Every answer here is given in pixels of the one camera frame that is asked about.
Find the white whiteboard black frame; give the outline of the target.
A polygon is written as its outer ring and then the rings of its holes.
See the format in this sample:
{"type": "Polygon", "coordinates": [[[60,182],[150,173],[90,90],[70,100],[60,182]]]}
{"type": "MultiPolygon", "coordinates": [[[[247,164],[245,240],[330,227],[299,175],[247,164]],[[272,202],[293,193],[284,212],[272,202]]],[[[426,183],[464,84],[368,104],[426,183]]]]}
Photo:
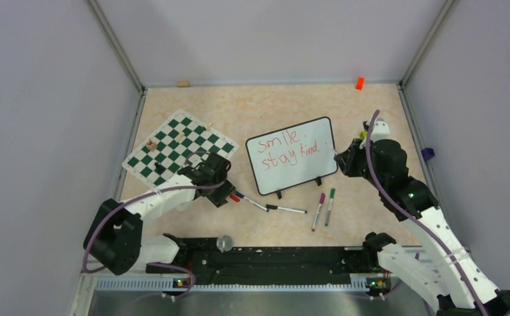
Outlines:
{"type": "Polygon", "coordinates": [[[322,178],[338,170],[332,122],[319,117],[245,141],[245,148],[261,196],[281,195],[283,190],[322,178]]]}

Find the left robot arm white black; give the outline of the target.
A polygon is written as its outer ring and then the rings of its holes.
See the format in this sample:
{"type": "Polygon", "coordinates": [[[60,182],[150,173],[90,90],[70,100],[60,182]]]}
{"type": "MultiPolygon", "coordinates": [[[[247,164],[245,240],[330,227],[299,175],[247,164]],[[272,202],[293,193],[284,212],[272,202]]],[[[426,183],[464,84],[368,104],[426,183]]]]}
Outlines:
{"type": "Polygon", "coordinates": [[[230,160],[214,152],[200,152],[199,162],[185,163],[169,180],[143,194],[117,201],[103,201],[83,241],[82,271],[107,269],[114,275],[162,263],[171,272],[187,262],[182,246],[172,237],[147,237],[144,229],[176,209],[184,210],[198,198],[215,207],[227,203],[235,186],[228,180],[230,160]]]}

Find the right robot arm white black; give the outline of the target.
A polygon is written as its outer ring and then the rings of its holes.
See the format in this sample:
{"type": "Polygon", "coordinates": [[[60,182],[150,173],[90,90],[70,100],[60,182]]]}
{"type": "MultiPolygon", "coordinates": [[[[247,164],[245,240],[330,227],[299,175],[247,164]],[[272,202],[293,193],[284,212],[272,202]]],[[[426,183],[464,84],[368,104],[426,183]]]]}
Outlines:
{"type": "Polygon", "coordinates": [[[422,181],[409,175],[407,153],[395,140],[366,145],[355,138],[334,161],[348,177],[377,189],[383,206],[410,230],[435,266],[418,262],[387,233],[371,232],[362,244],[370,271],[394,273],[419,294],[436,315],[508,315],[510,290],[498,288],[479,269],[450,229],[439,201],[422,181]]]}

